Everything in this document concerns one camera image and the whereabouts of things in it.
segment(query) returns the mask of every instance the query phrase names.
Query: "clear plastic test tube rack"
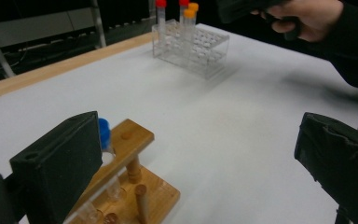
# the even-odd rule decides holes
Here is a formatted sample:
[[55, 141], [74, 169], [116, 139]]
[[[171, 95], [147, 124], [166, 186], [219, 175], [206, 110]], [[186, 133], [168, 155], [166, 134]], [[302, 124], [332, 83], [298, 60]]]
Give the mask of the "clear plastic test tube rack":
[[165, 22], [165, 34], [160, 30], [158, 25], [152, 27], [155, 58], [184, 67], [204, 78], [210, 78], [224, 68], [229, 35], [195, 27], [192, 38], [184, 38], [184, 27], [176, 20]]

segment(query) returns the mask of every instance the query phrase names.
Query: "wooden test tube rack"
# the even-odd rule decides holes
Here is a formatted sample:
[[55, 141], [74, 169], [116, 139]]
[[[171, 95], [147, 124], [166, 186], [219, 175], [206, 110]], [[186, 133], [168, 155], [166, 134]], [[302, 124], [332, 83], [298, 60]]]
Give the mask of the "wooden test tube rack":
[[[92, 200], [92, 204], [99, 212], [97, 223], [103, 224], [103, 217], [114, 213], [118, 216], [119, 223], [145, 224], [141, 221], [143, 218], [138, 212], [135, 195], [135, 189], [140, 185], [147, 188], [147, 224], [160, 223], [179, 200], [180, 192], [139, 163], [138, 154], [154, 140], [153, 133], [126, 119], [112, 129], [111, 140], [116, 152], [115, 159], [110, 164], [102, 166], [93, 176], [70, 215], [126, 167], [127, 171], [119, 177], [120, 186], [125, 191], [122, 199], [113, 203], [104, 190], [99, 197]], [[71, 224], [75, 223], [83, 222], [78, 219], [71, 222]]]

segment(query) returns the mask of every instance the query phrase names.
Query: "test tube rack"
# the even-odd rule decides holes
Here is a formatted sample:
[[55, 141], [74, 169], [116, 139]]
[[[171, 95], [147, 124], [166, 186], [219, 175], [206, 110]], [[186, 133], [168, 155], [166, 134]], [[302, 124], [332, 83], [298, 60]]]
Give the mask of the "test tube rack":
[[[102, 166], [93, 176], [68, 216], [68, 218], [72, 217], [71, 221], [65, 223], [87, 223], [78, 216], [74, 216], [74, 213], [89, 201], [98, 213], [97, 224], [160, 223], [179, 200], [180, 191], [140, 164], [138, 154], [153, 140], [153, 133], [130, 119], [124, 120], [112, 129], [111, 142], [116, 157], [111, 163]], [[101, 189], [124, 167], [127, 169], [119, 176], [119, 182], [125, 194], [122, 199], [112, 203], [108, 199], [106, 190]], [[142, 204], [140, 204], [138, 190], [140, 186], [147, 189], [147, 201], [143, 200]], [[112, 214], [118, 217], [119, 222], [109, 221], [109, 216]]]
[[163, 61], [184, 67], [208, 79], [217, 74], [226, 65], [229, 35], [195, 28], [191, 51], [183, 53], [185, 40], [182, 36], [183, 27], [176, 20], [165, 23], [164, 34], [158, 24], [152, 26], [153, 56]]

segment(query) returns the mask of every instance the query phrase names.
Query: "white table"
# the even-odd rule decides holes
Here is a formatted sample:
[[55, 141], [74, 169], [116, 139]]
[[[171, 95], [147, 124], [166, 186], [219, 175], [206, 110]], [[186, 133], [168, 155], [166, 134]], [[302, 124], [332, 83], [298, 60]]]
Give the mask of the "white table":
[[294, 159], [305, 112], [357, 128], [358, 90], [329, 62], [230, 34], [227, 68], [205, 80], [154, 59], [151, 43], [127, 50], [0, 96], [0, 173], [91, 110], [155, 134], [141, 164], [181, 191], [164, 223], [334, 223], [337, 204]]

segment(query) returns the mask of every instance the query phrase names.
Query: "blue cap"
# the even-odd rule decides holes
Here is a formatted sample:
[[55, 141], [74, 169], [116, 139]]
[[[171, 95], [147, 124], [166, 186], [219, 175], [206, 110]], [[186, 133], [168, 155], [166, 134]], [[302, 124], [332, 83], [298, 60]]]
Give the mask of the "blue cap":
[[101, 148], [110, 147], [110, 129], [109, 122], [106, 119], [98, 119], [100, 125], [100, 138], [101, 138]]

